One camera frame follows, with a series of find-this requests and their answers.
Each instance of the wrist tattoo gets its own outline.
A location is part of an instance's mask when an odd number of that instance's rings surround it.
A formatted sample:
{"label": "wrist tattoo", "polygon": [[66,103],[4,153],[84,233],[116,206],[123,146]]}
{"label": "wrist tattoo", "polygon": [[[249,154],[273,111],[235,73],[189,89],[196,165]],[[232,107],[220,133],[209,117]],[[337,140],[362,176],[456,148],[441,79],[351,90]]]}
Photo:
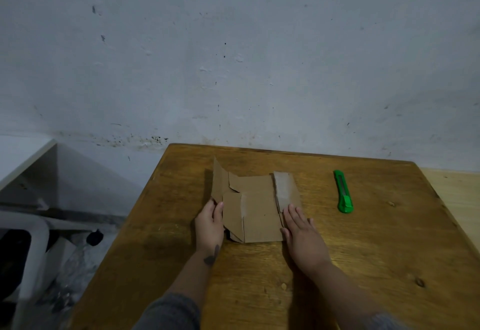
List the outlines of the wrist tattoo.
{"label": "wrist tattoo", "polygon": [[215,263],[215,260],[217,259],[217,256],[219,255],[219,251],[220,251],[220,246],[217,244],[215,246],[215,252],[213,255],[209,255],[208,257],[206,258],[203,258],[203,261],[205,262],[205,264],[207,266],[213,266],[213,264]]}

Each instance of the green utility knife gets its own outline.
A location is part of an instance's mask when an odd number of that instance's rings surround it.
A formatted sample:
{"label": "green utility knife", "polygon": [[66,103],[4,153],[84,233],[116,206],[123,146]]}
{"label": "green utility knife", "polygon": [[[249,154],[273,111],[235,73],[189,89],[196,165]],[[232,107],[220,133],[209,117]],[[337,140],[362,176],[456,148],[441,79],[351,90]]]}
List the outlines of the green utility knife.
{"label": "green utility knife", "polygon": [[344,214],[349,214],[353,211],[353,204],[347,182],[345,181],[345,175],[338,169],[333,171],[333,175],[338,187],[338,210]]}

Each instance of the brown cardboard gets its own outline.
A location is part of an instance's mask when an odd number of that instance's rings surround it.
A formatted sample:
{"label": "brown cardboard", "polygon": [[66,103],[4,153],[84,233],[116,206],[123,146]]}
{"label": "brown cardboard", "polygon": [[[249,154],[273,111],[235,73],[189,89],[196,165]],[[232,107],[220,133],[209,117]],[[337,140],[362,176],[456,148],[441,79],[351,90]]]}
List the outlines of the brown cardboard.
{"label": "brown cardboard", "polygon": [[223,169],[215,157],[212,197],[224,202],[223,224],[239,243],[281,241],[283,209],[289,203],[301,206],[291,173],[239,177]]}

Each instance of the hand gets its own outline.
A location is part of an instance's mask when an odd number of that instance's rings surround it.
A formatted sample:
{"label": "hand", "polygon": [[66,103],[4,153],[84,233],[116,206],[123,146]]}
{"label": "hand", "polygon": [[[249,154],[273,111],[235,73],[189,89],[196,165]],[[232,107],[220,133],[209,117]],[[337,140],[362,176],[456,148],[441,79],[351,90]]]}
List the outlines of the hand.
{"label": "hand", "polygon": [[331,263],[328,248],[314,226],[314,219],[307,218],[300,207],[292,204],[283,210],[288,227],[280,229],[285,236],[288,252],[298,268],[311,280],[322,265]]}
{"label": "hand", "polygon": [[213,261],[223,242],[222,211],[223,202],[219,202],[215,206],[213,199],[210,199],[195,218],[197,252],[213,256]]}

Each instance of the gray sleeve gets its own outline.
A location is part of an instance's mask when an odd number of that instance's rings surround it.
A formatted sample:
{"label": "gray sleeve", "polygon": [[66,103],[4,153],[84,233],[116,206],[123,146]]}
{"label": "gray sleeve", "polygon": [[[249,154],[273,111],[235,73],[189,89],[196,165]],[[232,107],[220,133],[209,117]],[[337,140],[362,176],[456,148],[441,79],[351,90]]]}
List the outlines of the gray sleeve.
{"label": "gray sleeve", "polygon": [[167,293],[145,309],[132,330],[199,330],[200,309],[182,294]]}
{"label": "gray sleeve", "polygon": [[387,312],[373,315],[364,324],[366,330],[408,330],[404,324]]}

